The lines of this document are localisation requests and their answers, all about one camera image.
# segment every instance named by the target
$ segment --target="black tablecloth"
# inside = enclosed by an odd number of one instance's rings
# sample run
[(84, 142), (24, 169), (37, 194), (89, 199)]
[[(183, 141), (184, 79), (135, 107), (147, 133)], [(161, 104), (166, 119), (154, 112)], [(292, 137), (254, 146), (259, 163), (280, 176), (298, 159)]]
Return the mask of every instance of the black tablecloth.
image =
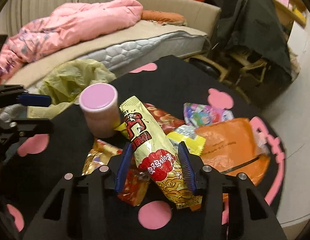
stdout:
[[(118, 90), (119, 103), (135, 95), (142, 102), (151, 103), (183, 119), (185, 102), (206, 105), (208, 89), (215, 88), (232, 96), (234, 106), (231, 111), (235, 118), (251, 119), (258, 116), (254, 107), (249, 106), (236, 92), (183, 60), (167, 56), (155, 63), (158, 66), (155, 71), (128, 73), (112, 82)], [(49, 145), (44, 152), (26, 157), (15, 155), (2, 172), (0, 194), (8, 198), (23, 214), (25, 228), (22, 234), (63, 175), (68, 172), (75, 176), (81, 175), (84, 161), (93, 145), (93, 136), (79, 106), (71, 106), (54, 118), (53, 123), (54, 133), (50, 135)], [(267, 128), (269, 134), (277, 136), (270, 126), (267, 125)], [(127, 142), (120, 133), (105, 141), (121, 148)], [(257, 186), (264, 196), (270, 189), (277, 170), (275, 156), (271, 155), (267, 172)], [(282, 186), (271, 204), (274, 212), (278, 210), (281, 192)], [(173, 208), (173, 216), (165, 227), (148, 230), (139, 224), (137, 215), (141, 206), (154, 200), (168, 202)], [(110, 239), (196, 239), (201, 232), (203, 212), (191, 212), (188, 208), (176, 210), (175, 205), (165, 198), (154, 183), (150, 185), (141, 206), (131, 207), (116, 197), (106, 199)]]

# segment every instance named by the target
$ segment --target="pink lid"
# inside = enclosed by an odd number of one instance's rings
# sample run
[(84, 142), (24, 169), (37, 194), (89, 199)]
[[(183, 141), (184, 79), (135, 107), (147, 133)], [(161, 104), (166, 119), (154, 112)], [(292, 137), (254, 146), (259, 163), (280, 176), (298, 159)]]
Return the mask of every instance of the pink lid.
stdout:
[(117, 100), (117, 90), (107, 83), (86, 87), (79, 96), (79, 105), (85, 111), (98, 111)]

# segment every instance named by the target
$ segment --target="black jacket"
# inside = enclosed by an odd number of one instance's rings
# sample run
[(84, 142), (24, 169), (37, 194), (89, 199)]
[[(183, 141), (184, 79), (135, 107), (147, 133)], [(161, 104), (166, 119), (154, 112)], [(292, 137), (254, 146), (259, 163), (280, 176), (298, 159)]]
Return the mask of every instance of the black jacket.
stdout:
[(245, 46), (291, 73), (288, 47), (272, 0), (224, 0), (217, 42), (225, 50)]

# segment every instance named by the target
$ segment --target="yellow plastic bag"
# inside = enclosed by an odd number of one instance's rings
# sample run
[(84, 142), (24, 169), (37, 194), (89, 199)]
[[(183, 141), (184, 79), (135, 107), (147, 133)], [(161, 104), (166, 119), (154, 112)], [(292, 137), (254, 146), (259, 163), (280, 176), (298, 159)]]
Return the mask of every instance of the yellow plastic bag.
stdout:
[(50, 107), (29, 107), (28, 118), (54, 118), (72, 104), (89, 85), (109, 83), (116, 79), (101, 62), (93, 59), (68, 61), (50, 72), (42, 81), (38, 93), (52, 99)]

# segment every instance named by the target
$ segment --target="gold snack wrapper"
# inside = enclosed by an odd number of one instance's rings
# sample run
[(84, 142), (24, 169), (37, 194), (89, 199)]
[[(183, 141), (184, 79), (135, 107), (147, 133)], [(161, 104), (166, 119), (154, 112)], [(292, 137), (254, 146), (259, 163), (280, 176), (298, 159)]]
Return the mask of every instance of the gold snack wrapper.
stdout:
[[(122, 154), (122, 149), (100, 139), (95, 139), (93, 149), (90, 150), (85, 160), (82, 175), (88, 175), (100, 166), (107, 165), (110, 158), (117, 154)], [(150, 178), (148, 173), (140, 172), (133, 158), (127, 173), (123, 192), (118, 194), (118, 198), (133, 207), (139, 206), (146, 195), (149, 181)]]
[(107, 165), (111, 157), (121, 153), (122, 149), (95, 138), (93, 149), (90, 150), (85, 160), (82, 175), (91, 174), (100, 166)]
[(149, 172), (177, 209), (200, 204), (202, 196), (194, 196), (187, 189), (173, 145), (143, 103), (133, 96), (122, 103), (120, 110), (125, 116), (138, 169)]

